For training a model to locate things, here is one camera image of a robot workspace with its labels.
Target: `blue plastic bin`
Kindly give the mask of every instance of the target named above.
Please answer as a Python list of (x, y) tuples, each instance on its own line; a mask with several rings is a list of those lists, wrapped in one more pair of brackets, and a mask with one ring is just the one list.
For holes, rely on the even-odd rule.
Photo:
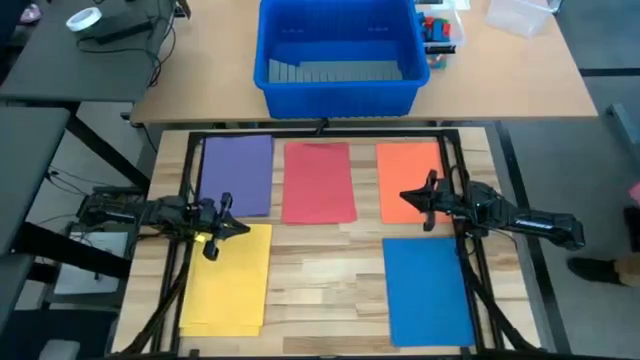
[(262, 0), (254, 81), (273, 118), (406, 115), (419, 31), (412, 0)]

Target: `wooden board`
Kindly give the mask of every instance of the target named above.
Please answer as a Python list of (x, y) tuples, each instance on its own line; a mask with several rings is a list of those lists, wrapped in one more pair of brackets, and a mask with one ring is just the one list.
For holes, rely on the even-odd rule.
[[(460, 134), (471, 177), (499, 188), (484, 129), (460, 129)], [(184, 157), (187, 139), (186, 131), (164, 133), (150, 198), (177, 193), (184, 164), (181, 157)], [(397, 349), (389, 342), (381, 239), (387, 236), (451, 236), (453, 231), (450, 225), (438, 225), (433, 232), (424, 233), (421, 226), (415, 224), (381, 224), (375, 144), (431, 140), (300, 139), (351, 144), (358, 220), (351, 224), (322, 226), (285, 226), (280, 223), (285, 140), (276, 140), (271, 215), (250, 220), (252, 223), (274, 224), (265, 326), (259, 337), (182, 338), (181, 354), (187, 354), (192, 348), (200, 349), (203, 356), (458, 353), (459, 349), (455, 347)], [(194, 171), (193, 182), (197, 178), (195, 175)], [(166, 240), (138, 244), (114, 350), (126, 346), (153, 312), (166, 246)], [(485, 240), (485, 247), (499, 305), (508, 311), (514, 325), (527, 339), (538, 343), (513, 244), (506, 237), (491, 236)], [(488, 323), (486, 320), (483, 323), (488, 332)]]
[[(271, 121), (253, 82), (259, 3), (190, 1), (194, 15), (176, 20), (175, 51), (162, 65), (158, 85), (136, 104), (132, 120)], [(432, 71), (409, 115), (391, 119), (597, 117), (555, 19), (525, 39), (488, 26), (488, 4), (474, 0), (471, 10), (460, 12), (466, 43), (446, 70)]]

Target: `wooden tabletop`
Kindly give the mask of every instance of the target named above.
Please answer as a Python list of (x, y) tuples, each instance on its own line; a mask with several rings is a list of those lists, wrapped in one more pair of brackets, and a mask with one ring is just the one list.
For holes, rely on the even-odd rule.
[[(163, 64), (158, 85), (136, 104), (132, 120), (271, 121), (253, 82), (259, 3), (191, 1), (193, 17), (175, 22), (175, 51)], [(473, 0), (471, 10), (460, 12), (466, 44), (450, 57), (447, 69), (432, 72), (410, 114), (394, 119), (596, 117), (555, 19), (525, 39), (488, 26), (488, 3)]]
[[(482, 128), (460, 129), (471, 178), (499, 189), (489, 144)], [(178, 193), (188, 131), (163, 134), (149, 198)], [(451, 236), (450, 224), (424, 233), (422, 226), (388, 225), (380, 220), (375, 144), (432, 141), (429, 138), (277, 139), (271, 214), (241, 219), (274, 225), (265, 324), (258, 337), (181, 339), (180, 352), (198, 348), (201, 356), (337, 355), (337, 354), (455, 354), (455, 347), (393, 348), (389, 341), (383, 237)], [(287, 226), (280, 221), (287, 141), (348, 142), (358, 220), (350, 224)], [(197, 178), (196, 151), (192, 179)], [(527, 291), (513, 243), (502, 236), (484, 240), (497, 303), (523, 333), (538, 344)], [(113, 351), (124, 348), (154, 311), (159, 297), (168, 241), (152, 239), (137, 245)], [(489, 331), (481, 313), (483, 330)], [(169, 314), (163, 348), (169, 344)], [(485, 334), (488, 343), (490, 335)]]

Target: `blue paper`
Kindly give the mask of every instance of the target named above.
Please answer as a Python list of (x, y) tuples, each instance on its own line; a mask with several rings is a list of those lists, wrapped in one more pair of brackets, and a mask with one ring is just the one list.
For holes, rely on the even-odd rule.
[(454, 239), (384, 239), (394, 346), (472, 346)]
[(200, 199), (220, 203), (233, 197), (231, 215), (268, 216), (271, 209), (273, 138), (269, 135), (210, 137), (205, 140)]

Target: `red paper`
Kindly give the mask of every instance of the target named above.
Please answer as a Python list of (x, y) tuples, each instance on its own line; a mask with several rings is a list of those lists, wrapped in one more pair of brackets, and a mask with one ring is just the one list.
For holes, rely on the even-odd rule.
[(282, 222), (335, 224), (356, 217), (349, 144), (287, 143)]

